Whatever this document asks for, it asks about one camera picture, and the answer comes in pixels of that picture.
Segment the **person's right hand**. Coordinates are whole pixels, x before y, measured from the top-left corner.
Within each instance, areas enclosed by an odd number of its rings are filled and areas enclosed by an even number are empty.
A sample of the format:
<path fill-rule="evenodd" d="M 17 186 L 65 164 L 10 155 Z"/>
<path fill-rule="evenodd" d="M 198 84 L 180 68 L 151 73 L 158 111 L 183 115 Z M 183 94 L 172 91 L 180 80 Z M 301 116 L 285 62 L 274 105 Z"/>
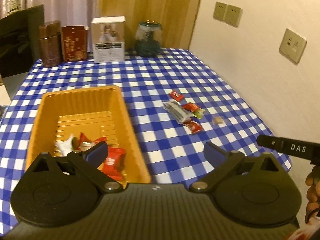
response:
<path fill-rule="evenodd" d="M 315 217 L 319 213 L 319 176 L 316 175 L 317 172 L 319 172 L 319 166 L 314 166 L 305 180 L 306 185 L 309 187 L 306 193 L 308 203 L 305 223 L 308 223 L 311 217 Z"/>

